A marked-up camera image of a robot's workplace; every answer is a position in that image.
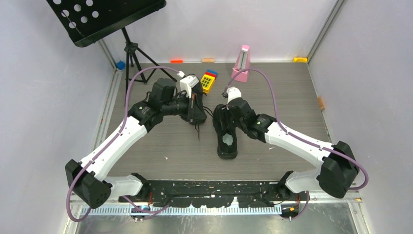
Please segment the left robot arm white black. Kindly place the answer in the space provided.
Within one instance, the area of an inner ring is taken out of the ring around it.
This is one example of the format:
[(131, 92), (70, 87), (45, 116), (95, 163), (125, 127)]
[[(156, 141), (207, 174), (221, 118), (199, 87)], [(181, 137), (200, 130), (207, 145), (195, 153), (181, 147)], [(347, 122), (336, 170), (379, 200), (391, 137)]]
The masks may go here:
[(180, 116), (191, 125), (205, 122), (203, 89), (196, 76), (186, 76), (179, 82), (158, 79), (147, 92), (147, 97), (134, 104), (126, 118), (101, 145), (81, 161), (70, 160), (65, 171), (73, 192), (90, 208), (96, 209), (110, 198), (132, 196), (145, 201), (150, 194), (150, 184), (141, 175), (132, 173), (124, 177), (109, 177), (108, 173), (123, 154), (138, 140), (148, 134), (165, 116)]

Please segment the black shoe with laces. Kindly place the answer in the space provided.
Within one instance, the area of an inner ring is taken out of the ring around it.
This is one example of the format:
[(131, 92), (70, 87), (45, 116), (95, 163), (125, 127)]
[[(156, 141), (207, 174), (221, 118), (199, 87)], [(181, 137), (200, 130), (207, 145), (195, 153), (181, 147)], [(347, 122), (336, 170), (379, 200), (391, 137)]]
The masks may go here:
[(238, 155), (235, 124), (229, 110), (218, 104), (213, 111), (213, 127), (217, 134), (217, 154), (221, 159), (234, 159)]

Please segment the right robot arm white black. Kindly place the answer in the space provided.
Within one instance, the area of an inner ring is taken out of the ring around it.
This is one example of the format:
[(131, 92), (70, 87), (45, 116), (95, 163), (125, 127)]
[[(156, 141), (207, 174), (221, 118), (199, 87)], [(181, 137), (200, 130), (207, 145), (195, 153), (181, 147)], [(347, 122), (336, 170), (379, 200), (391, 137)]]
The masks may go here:
[(288, 171), (275, 186), (284, 200), (291, 200), (304, 191), (324, 191), (335, 198), (344, 198), (360, 171), (348, 144), (318, 141), (291, 128), (275, 117), (256, 114), (241, 97), (230, 99), (227, 109), (232, 121), (249, 138), (281, 147), (312, 164), (304, 172)]

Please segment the black shoelace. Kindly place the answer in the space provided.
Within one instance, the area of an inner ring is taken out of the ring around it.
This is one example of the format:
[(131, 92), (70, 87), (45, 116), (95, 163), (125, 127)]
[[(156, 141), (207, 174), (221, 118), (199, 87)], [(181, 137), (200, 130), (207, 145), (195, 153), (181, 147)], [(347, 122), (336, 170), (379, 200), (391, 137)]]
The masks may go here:
[[(213, 118), (213, 112), (210, 108), (204, 107), (203, 110), (207, 115), (209, 115), (211, 118)], [(198, 141), (200, 141), (200, 125), (204, 124), (204, 123), (205, 123), (205, 120), (203, 122), (201, 122), (200, 124), (196, 124), (195, 127), (194, 127), (196, 132), (197, 132)]]

